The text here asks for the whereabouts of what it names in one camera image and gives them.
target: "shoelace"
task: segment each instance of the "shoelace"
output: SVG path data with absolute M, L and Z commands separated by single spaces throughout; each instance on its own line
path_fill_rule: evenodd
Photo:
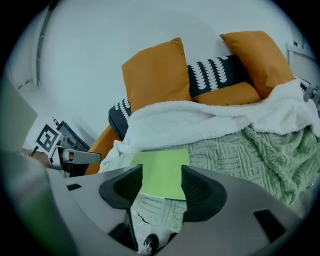
M 150 247 L 150 242 L 147 244 L 147 243 L 144 243 L 143 244 L 143 247 L 140 251 L 140 254 L 141 255 L 150 255 L 152 252 L 152 247 Z

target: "orange sofa armrest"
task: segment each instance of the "orange sofa armrest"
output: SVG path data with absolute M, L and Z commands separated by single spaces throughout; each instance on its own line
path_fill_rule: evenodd
M 114 131 L 114 129 L 109 125 L 99 138 L 94 142 L 89 152 L 99 153 L 101 159 L 104 159 L 108 152 L 114 147 L 114 141 L 122 141 Z M 100 163 L 91 163 L 85 171 L 84 175 L 96 174 L 99 171 Z

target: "green textured blanket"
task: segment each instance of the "green textured blanket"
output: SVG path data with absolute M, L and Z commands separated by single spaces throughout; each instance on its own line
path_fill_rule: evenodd
M 308 128 L 277 135 L 247 127 L 170 149 L 176 148 L 189 150 L 191 166 L 254 182 L 286 205 L 294 203 L 320 169 L 320 139 Z

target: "person's foot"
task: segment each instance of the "person's foot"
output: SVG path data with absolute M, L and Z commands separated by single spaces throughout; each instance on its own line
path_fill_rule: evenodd
M 141 255 L 153 255 L 159 247 L 159 239 L 156 234 L 150 234 L 143 242 L 143 247 L 139 252 Z

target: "green folder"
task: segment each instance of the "green folder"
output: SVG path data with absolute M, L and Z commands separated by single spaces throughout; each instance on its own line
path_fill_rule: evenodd
M 187 149 L 139 152 L 131 165 L 142 164 L 140 193 L 157 198 L 186 200 L 181 188 L 181 165 L 190 165 Z

